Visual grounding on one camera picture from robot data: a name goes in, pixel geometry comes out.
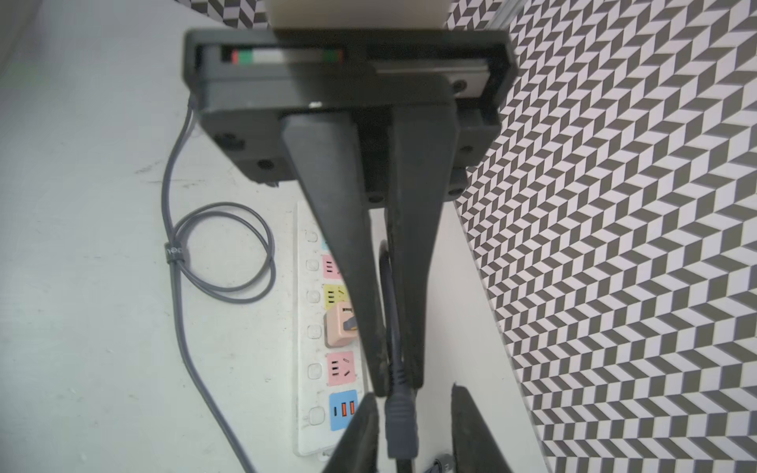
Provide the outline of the white multicolour power strip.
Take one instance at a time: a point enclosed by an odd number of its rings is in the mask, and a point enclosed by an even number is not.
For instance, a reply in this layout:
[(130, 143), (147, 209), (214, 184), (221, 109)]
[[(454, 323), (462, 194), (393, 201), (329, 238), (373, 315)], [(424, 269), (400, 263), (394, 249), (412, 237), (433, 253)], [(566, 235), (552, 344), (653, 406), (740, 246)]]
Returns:
[(296, 207), (294, 231), (294, 451), (326, 459), (355, 416), (366, 393), (367, 375), (359, 335), (345, 347), (325, 344), (326, 312), (336, 303), (351, 302), (305, 202)]

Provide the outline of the pink usb charger plug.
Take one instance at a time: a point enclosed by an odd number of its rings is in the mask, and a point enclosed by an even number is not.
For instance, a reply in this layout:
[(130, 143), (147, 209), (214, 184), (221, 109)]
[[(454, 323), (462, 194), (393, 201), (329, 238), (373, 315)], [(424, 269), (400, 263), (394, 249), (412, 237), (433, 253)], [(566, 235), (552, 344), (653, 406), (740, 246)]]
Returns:
[(355, 311), (349, 302), (333, 305), (324, 316), (325, 344), (340, 348), (352, 344), (358, 338)]

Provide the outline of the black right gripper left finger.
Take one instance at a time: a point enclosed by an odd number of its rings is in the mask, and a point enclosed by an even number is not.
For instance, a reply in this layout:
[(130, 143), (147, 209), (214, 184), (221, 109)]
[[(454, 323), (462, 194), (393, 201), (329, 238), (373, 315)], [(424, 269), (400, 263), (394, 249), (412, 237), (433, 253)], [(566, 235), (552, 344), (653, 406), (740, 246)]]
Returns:
[(343, 434), (323, 473), (376, 473), (379, 452), (379, 410), (367, 394)]

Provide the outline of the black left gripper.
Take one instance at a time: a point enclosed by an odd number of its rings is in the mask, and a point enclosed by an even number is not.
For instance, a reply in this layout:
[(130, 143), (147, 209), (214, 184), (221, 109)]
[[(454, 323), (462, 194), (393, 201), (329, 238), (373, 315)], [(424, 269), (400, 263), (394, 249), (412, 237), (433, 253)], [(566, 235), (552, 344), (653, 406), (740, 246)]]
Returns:
[[(500, 135), (516, 75), (503, 31), (185, 34), (183, 80), (203, 131), (251, 181), (272, 185), (295, 173), (346, 284), (378, 396), (390, 390), (390, 370), (364, 176), (370, 201), (382, 203), (390, 151), (390, 259), (405, 372), (419, 389), (447, 188), (458, 197)], [(423, 106), (437, 99), (457, 107)]]

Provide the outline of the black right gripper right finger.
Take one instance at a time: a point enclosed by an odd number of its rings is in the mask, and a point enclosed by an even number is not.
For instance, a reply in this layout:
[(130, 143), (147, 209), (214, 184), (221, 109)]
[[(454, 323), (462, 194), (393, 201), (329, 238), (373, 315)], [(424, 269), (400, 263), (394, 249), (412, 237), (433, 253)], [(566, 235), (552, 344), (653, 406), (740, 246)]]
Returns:
[(469, 390), (457, 384), (451, 390), (451, 434), (455, 471), (512, 472)]

